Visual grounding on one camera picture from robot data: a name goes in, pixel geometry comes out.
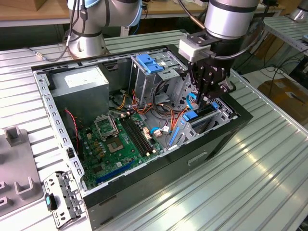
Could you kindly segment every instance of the metal bracket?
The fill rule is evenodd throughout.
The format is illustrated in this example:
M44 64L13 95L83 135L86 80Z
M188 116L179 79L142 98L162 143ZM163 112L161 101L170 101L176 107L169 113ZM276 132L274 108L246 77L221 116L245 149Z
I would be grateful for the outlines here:
M52 211L52 217L57 229L76 220L85 211L83 200L71 171L52 173L44 180L44 186L47 194L56 198L57 206Z

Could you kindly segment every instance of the connector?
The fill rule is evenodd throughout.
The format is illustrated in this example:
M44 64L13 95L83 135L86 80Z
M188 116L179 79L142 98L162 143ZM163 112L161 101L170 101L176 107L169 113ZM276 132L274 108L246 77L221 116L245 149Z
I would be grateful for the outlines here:
M146 137L147 140L151 139L152 137L147 133L144 135Z
M153 132L153 135L156 136L156 137L160 137L162 136L162 132L160 130L156 130L155 132Z
M144 127L143 128L143 132L144 132L144 134L148 134L150 131L149 131L149 129L147 127Z

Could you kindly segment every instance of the chip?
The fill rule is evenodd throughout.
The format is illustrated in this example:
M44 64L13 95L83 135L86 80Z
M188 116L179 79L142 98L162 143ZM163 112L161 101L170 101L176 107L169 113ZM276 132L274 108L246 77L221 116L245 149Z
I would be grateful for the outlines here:
M117 162L117 163L116 163L116 166L117 166L117 167L122 167L122 163L121 163L121 162Z
M94 171L94 173L96 174L96 173L102 171L102 169L103 169L102 166L99 165L99 166L93 168L93 171Z

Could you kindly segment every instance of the metal workbench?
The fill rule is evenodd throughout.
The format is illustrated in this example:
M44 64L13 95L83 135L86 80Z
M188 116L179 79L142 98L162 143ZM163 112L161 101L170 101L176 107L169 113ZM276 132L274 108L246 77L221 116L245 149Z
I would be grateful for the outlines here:
M288 17L265 18L265 29L299 51L308 50L303 35L308 35L308 22L297 23Z
M106 39L111 53L179 43L179 31ZM35 48L49 58L61 45ZM63 60L69 60L68 54ZM27 129L43 181L67 170L25 49L0 51L0 128ZM231 95L254 118L220 154L105 225L117 230L296 230L308 214L308 132L238 74ZM56 230L43 198L0 218L2 230ZM85 214L67 230L87 231Z

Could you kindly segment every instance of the blue plastic clip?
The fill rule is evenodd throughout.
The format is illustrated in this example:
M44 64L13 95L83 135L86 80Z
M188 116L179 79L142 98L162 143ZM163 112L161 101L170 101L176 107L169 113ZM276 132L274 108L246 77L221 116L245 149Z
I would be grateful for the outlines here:
M138 62L147 70L149 74L157 73L163 71L164 68L158 65L148 54L138 54L136 55Z
M196 112L194 111L188 111L188 112L185 112L184 115L183 115L183 118L188 121L188 120L191 120L191 119L194 119L198 117L198 115L196 114Z
M216 102L211 103L212 107L217 110L219 108L218 104Z

